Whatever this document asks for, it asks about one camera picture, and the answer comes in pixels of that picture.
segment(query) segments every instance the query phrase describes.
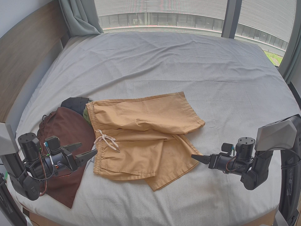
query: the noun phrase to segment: bed sheet wrinkle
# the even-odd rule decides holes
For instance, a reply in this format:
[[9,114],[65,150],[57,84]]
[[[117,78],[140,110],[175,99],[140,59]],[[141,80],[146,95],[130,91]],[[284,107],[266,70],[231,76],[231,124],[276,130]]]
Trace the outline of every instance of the bed sheet wrinkle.
[[[204,155],[219,153],[223,142],[256,137],[258,127],[301,113],[257,45],[195,34],[119,32],[70,39],[24,110],[17,137],[36,133],[42,116],[69,97],[142,98],[176,91],[184,91],[206,121],[199,132],[187,135]],[[143,180],[116,183],[94,175],[90,163],[72,209],[47,195],[34,202],[21,195],[17,199],[62,225],[242,225],[279,203],[280,172],[280,153],[274,152],[267,181],[254,191],[246,190],[237,175],[199,164],[152,192]]]

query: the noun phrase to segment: grass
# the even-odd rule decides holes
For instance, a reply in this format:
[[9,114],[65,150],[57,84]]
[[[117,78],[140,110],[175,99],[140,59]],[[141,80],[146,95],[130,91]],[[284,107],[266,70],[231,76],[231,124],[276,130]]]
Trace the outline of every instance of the grass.
[[[265,55],[270,59],[270,61],[273,63],[273,65],[275,65],[275,66],[279,66],[279,64],[281,63],[281,61],[282,61],[282,59],[283,59],[283,57],[281,57],[281,56],[279,56],[279,55],[277,55],[277,54],[268,52],[268,51],[264,51],[264,53],[265,53]],[[276,64],[276,63],[272,60],[272,58],[276,59],[277,62],[278,62],[279,64]]]

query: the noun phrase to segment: wooden bed frame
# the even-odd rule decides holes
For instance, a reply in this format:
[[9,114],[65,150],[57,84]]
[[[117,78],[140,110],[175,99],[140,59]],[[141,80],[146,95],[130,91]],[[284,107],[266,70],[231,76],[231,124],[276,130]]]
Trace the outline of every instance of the wooden bed frame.
[[[22,88],[31,83],[28,81],[30,75],[60,39],[63,45],[66,44],[67,32],[59,2],[54,0],[28,15],[0,38],[0,122],[8,123],[8,115]],[[275,213],[273,210],[244,226],[270,225]]]

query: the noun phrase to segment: khaki shorts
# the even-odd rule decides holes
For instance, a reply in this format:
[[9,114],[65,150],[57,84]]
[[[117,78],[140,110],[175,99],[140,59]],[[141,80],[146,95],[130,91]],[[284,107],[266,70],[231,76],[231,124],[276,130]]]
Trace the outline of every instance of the khaki shorts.
[[145,179],[155,191],[198,164],[191,154],[201,153],[185,134],[203,127],[205,122],[183,92],[93,101],[87,104],[87,109],[99,138],[94,173],[112,180]]

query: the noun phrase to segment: drawstring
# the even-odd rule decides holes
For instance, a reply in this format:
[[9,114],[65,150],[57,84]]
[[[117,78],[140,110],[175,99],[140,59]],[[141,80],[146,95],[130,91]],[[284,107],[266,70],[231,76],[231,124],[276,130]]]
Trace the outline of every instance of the drawstring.
[[[101,136],[98,137],[98,138],[95,140],[94,145],[96,145],[96,142],[97,142],[97,141],[99,141],[99,140],[104,140],[104,142],[105,142],[110,148],[112,148],[112,149],[115,150],[115,151],[120,152],[119,146],[118,146],[117,143],[115,142],[115,141],[116,141],[115,138],[109,137],[108,135],[103,134],[101,130],[98,130],[98,131],[100,132]],[[111,145],[107,142],[106,138],[109,139],[109,140],[116,146],[116,148],[113,147],[113,146],[111,146]]]

